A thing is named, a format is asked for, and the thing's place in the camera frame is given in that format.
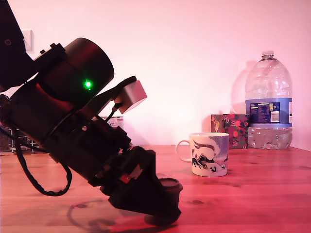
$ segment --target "plastic water bottle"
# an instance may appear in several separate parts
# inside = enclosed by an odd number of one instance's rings
[[[292,142],[292,80],[273,51],[249,73],[245,86],[250,147],[286,149]]]

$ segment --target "white wall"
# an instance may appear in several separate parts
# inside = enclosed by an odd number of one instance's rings
[[[148,99],[125,114],[135,144],[175,144],[209,130],[209,115],[237,112],[245,78],[263,50],[291,73],[292,146],[311,150],[310,0],[9,0],[35,58],[77,37],[110,57],[115,78],[136,75]],[[102,115],[110,112],[105,109]]]

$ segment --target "white mug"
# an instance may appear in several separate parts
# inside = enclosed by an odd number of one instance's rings
[[[180,143],[190,145],[190,158],[182,158],[178,153]],[[185,162],[192,163],[192,172],[199,176],[224,176],[228,170],[228,133],[191,133],[189,140],[176,145],[176,154]]]

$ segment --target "wood grain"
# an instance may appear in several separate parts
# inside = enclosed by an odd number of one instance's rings
[[[182,215],[169,227],[155,227],[145,215],[111,207],[98,188],[77,173],[61,197],[38,193],[16,155],[1,155],[1,233],[311,232],[311,152],[230,150],[228,174],[192,174],[174,146],[146,147],[157,153],[157,175],[178,179],[184,190]],[[46,190],[66,185],[65,172],[46,154],[25,156]]]

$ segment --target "bottle label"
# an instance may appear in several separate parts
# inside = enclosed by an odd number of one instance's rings
[[[249,127],[288,128],[292,126],[292,98],[246,100]]]

